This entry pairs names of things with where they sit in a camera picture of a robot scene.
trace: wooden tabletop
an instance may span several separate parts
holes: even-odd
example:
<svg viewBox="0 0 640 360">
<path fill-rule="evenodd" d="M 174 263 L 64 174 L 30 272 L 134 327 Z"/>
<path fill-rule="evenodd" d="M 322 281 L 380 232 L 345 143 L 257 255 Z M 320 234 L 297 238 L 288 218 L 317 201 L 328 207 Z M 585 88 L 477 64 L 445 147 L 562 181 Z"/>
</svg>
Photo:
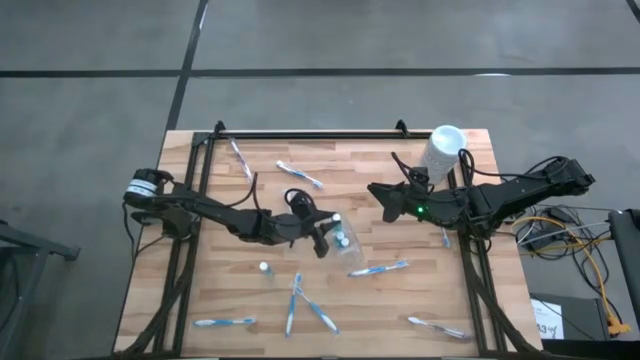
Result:
<svg viewBox="0 0 640 360">
<path fill-rule="evenodd" d="M 171 172 L 177 181 L 184 179 L 192 134 L 172 131 L 165 139 L 158 168 Z M 466 130 L 466 134 L 477 168 L 497 171 L 487 130 Z M 251 170 L 259 173 L 258 199 L 262 208 L 270 208 L 275 214 L 288 212 L 283 192 L 291 187 L 302 188 L 312 195 L 318 208 L 346 216 L 357 233 L 366 265 L 406 259 L 410 266 L 375 276 L 348 278 L 332 254 L 325 259 L 316 258 L 310 239 L 297 241 L 292 249 L 287 245 L 248 244 L 221 225 L 204 221 L 183 356 L 477 354 L 474 343 L 461 343 L 407 321 L 408 316 L 416 316 L 473 332 L 455 232 L 449 232 L 452 248 L 447 249 L 436 226 L 418 223 L 409 216 L 384 223 L 382 207 L 366 189 L 370 182 L 404 180 L 390 152 L 395 151 L 408 164 L 418 164 L 425 140 L 242 140 L 238 146 Z M 275 166 L 277 160 L 321 180 L 325 189 L 314 189 L 308 182 L 282 172 Z M 199 179 L 201 165 L 196 169 Z M 496 177 L 475 177 L 475 183 L 497 181 Z M 216 141 L 207 196 L 230 203 L 248 190 L 249 184 L 229 143 Z M 253 203 L 248 201 L 238 208 L 253 208 Z M 141 244 L 159 235 L 159 226 L 149 227 Z M 115 350 L 131 344 L 157 310 L 170 247 L 170 240 L 161 241 L 137 259 Z M 500 306 L 527 340 L 542 348 L 513 239 L 496 236 L 489 258 Z M 271 265 L 275 276 L 260 273 L 261 261 Z M 290 286 L 298 271 L 303 275 L 305 293 L 338 325 L 340 335 L 332 335 L 300 299 L 292 336 L 284 337 Z M 247 316 L 255 316 L 257 323 L 218 328 L 191 325 L 199 319 Z M 491 343 L 486 311 L 483 317 Z M 172 338 L 174 322 L 175 318 L 170 318 L 167 341 Z"/>
</svg>

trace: white cup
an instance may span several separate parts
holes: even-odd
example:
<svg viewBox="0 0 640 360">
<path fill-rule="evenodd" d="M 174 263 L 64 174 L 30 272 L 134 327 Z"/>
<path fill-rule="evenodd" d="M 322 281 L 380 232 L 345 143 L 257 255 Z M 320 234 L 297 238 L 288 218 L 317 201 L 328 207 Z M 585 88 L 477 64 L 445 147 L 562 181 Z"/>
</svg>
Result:
<svg viewBox="0 0 640 360">
<path fill-rule="evenodd" d="M 438 126 L 424 148 L 420 164 L 429 171 L 429 183 L 438 185 L 458 162 L 458 151 L 467 147 L 462 130 L 451 125 Z"/>
</svg>

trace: concrete floor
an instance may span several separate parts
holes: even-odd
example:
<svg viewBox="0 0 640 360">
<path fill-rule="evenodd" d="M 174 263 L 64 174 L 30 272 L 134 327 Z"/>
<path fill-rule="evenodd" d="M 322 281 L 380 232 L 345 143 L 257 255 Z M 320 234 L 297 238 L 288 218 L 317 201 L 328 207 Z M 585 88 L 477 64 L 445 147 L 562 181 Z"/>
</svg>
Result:
<svg viewBox="0 0 640 360">
<path fill-rule="evenodd" d="M 0 1 L 0 70 L 179 69 L 197 3 Z M 622 0 L 211 0 L 193 66 L 640 66 L 639 27 Z M 157 161 L 176 82 L 0 79 L 0 218 L 82 247 L 49 263 L 20 358 L 109 353 L 131 261 L 121 195 Z M 564 202 L 628 208 L 638 88 L 640 76 L 191 79 L 177 127 L 488 128 L 502 170 L 576 157 L 597 183 Z M 602 248 L 607 293 L 634 328 L 621 339 L 640 339 L 614 244 Z M 532 292 L 596 297 L 569 259 L 523 264 Z"/>
</svg>

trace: toothbrush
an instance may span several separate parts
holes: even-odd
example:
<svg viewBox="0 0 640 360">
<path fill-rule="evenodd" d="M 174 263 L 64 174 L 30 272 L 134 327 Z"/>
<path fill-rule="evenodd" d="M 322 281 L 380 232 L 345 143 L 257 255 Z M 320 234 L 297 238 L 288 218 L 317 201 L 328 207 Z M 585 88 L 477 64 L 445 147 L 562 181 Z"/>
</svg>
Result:
<svg viewBox="0 0 640 360">
<path fill-rule="evenodd" d="M 442 243 L 444 244 L 444 247 L 447 249 L 451 248 L 451 242 L 449 241 L 449 236 L 447 236 L 447 231 L 444 228 L 440 229 L 442 229 Z"/>
<path fill-rule="evenodd" d="M 462 340 L 462 341 L 470 341 L 472 339 L 471 335 L 466 334 L 463 331 L 460 330 L 456 330 L 456 329 L 451 329 L 451 328 L 447 328 L 438 324 L 434 324 L 431 322 L 427 322 L 424 320 L 420 320 L 416 317 L 409 317 L 408 320 L 412 323 L 412 324 L 416 324 L 416 325 L 424 325 L 424 326 L 428 326 L 434 330 L 437 330 L 443 334 L 449 335 L 451 337 L 454 337 L 456 339 Z"/>
<path fill-rule="evenodd" d="M 349 273 L 348 276 L 356 277 L 356 276 L 367 276 L 367 275 L 379 274 L 379 273 L 383 273 L 393 269 L 401 269 L 407 266 L 409 266 L 409 263 L 406 260 L 396 261 L 396 263 L 391 266 L 374 266 L 368 269 L 352 271 Z"/>
<path fill-rule="evenodd" d="M 208 326 L 229 326 L 229 325 L 251 325 L 256 323 L 256 318 L 244 319 L 206 319 L 194 321 L 193 325 L 197 327 Z"/>
<path fill-rule="evenodd" d="M 244 159 L 244 156 L 242 156 L 242 153 L 238 148 L 238 144 L 236 144 L 236 139 L 231 138 L 229 139 L 229 142 L 231 143 L 231 148 L 233 149 L 233 152 L 236 153 L 236 156 L 238 156 L 238 159 L 242 163 L 242 169 L 244 170 L 244 175 L 247 177 L 249 181 L 253 180 L 251 169 L 249 169 L 249 165 L 247 165 L 247 161 Z"/>
<path fill-rule="evenodd" d="M 304 294 L 304 291 L 302 291 L 300 286 L 298 286 L 296 291 L 298 292 L 298 294 L 302 295 L 302 297 L 307 301 L 307 303 L 309 303 L 309 306 L 311 306 L 311 309 L 316 313 L 316 315 L 318 315 L 320 320 L 322 320 L 324 324 L 327 325 L 329 330 L 331 330 L 336 335 L 340 334 L 340 330 L 338 329 L 336 324 L 334 324 L 334 322 L 331 321 L 331 319 L 329 319 L 327 314 L 325 314 L 324 311 L 322 311 L 322 309 L 320 309 L 320 307 L 316 303 L 309 300 L 309 298 L 307 297 L 307 295 Z"/>
<path fill-rule="evenodd" d="M 313 184 L 313 186 L 322 189 L 324 187 L 324 185 L 322 185 L 322 183 L 314 178 L 312 178 L 311 176 L 305 174 L 304 172 L 300 171 L 300 170 L 295 170 L 292 169 L 291 167 L 287 166 L 285 163 L 282 162 L 282 160 L 278 160 L 276 161 L 276 166 L 279 167 L 280 169 L 288 172 L 289 174 L 293 174 L 302 178 L 305 178 L 309 181 L 311 181 L 311 183 Z"/>
<path fill-rule="evenodd" d="M 302 281 L 302 274 L 296 273 L 296 277 L 293 278 L 293 289 L 291 292 L 291 302 L 289 303 L 289 318 L 287 319 L 287 327 L 284 330 L 284 336 L 291 336 L 291 325 L 293 325 L 293 312 L 296 309 L 296 288 L 300 286 Z"/>
</svg>

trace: white label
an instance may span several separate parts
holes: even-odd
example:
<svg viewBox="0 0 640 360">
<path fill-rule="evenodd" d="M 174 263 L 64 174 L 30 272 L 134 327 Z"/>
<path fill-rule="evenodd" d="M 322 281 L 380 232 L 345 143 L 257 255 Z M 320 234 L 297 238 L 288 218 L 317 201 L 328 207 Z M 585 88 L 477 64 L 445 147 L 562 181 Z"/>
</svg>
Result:
<svg viewBox="0 0 640 360">
<path fill-rule="evenodd" d="M 152 191 L 149 191 L 149 190 L 147 190 L 145 188 L 141 188 L 141 187 L 137 187 L 137 186 L 129 186 L 127 188 L 127 192 L 136 193 L 138 195 L 142 195 L 142 196 L 146 196 L 146 197 L 152 197 L 152 196 L 156 195 Z"/>
<path fill-rule="evenodd" d="M 533 299 L 531 300 L 531 305 L 533 305 L 533 314 L 536 317 L 540 338 L 564 339 L 562 306 Z"/>
<path fill-rule="evenodd" d="M 140 180 L 140 179 L 131 180 L 131 182 L 129 183 L 129 186 L 138 186 L 141 188 L 145 188 L 147 190 L 151 190 L 153 192 L 155 192 L 156 189 L 158 189 L 158 187 L 153 185 L 152 183 L 148 181 Z"/>
</svg>

